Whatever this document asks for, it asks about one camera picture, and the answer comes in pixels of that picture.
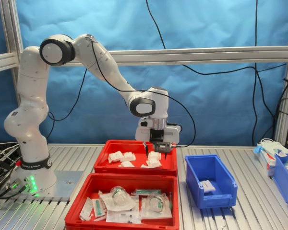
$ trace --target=blue fabric curtain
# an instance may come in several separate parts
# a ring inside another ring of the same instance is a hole
[[[167,48],[253,46],[255,0],[152,1],[150,9]],[[94,35],[108,50],[162,49],[158,32],[144,0],[104,0],[81,2],[17,1],[23,44],[39,46],[48,36]],[[288,45],[288,0],[259,0],[258,46]],[[282,63],[259,63],[266,69]],[[219,72],[254,66],[253,63],[190,65],[199,72]],[[119,67],[126,80],[137,89],[160,86],[182,102],[196,123],[198,145],[251,145],[255,116],[252,109],[254,70],[201,76],[183,66]],[[266,104],[275,111],[283,87],[285,66],[260,73]],[[76,101],[84,67],[51,67],[47,99],[56,119],[65,117]],[[13,85],[0,78],[1,97]],[[272,124],[257,85],[255,103],[259,141]],[[192,140],[192,121],[176,102],[169,103],[169,122],[183,126],[181,144]],[[14,101],[0,103],[0,122],[17,107]],[[127,110],[122,97],[105,82],[87,73],[80,99],[71,115],[56,122],[49,142],[105,143],[108,139],[134,139],[138,118]],[[46,136],[52,121],[41,125]],[[0,141],[10,137],[0,123]]]

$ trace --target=white robotic arm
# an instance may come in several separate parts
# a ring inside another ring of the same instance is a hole
[[[140,119],[137,140],[150,141],[155,151],[170,152],[172,143],[179,142],[180,126],[167,124],[168,92],[152,87],[136,91],[121,75],[111,54],[88,34],[72,40],[66,35],[45,39],[40,47],[27,47],[19,65],[17,91],[19,107],[4,121],[5,130],[19,143],[22,153],[21,167],[11,174],[11,181],[20,179],[29,183],[26,194],[43,191],[53,186],[56,176],[51,169],[47,141],[39,125],[48,114],[46,89],[50,66],[60,66],[78,60],[96,77],[119,90],[126,105]]]

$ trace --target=aluminum workbench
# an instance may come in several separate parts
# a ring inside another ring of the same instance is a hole
[[[70,202],[0,200],[0,230],[63,230],[64,218],[103,145],[50,144],[56,170],[83,171]],[[190,196],[185,155],[217,154],[238,183],[237,204],[232,208],[199,210]],[[250,147],[193,146],[177,149],[181,230],[288,230],[288,205]]]

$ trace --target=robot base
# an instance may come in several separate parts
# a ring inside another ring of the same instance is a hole
[[[28,171],[17,168],[11,174],[10,183],[19,178],[22,181],[18,185],[19,189],[25,184],[29,184],[29,187],[13,198],[28,196],[26,199],[36,199],[36,197],[40,197],[45,200],[68,201],[78,181],[81,179],[82,174],[83,171],[53,171],[45,168]]]
[[[38,196],[43,197],[44,200],[69,201],[77,183],[82,178],[83,171],[55,170],[54,174],[57,177],[57,182],[52,187],[31,195],[27,199],[35,199]]]

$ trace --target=white box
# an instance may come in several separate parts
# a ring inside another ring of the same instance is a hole
[[[260,150],[260,152],[256,153],[256,155],[259,158],[260,164],[265,169],[267,176],[273,176],[276,162],[274,157],[268,154],[264,149]]]

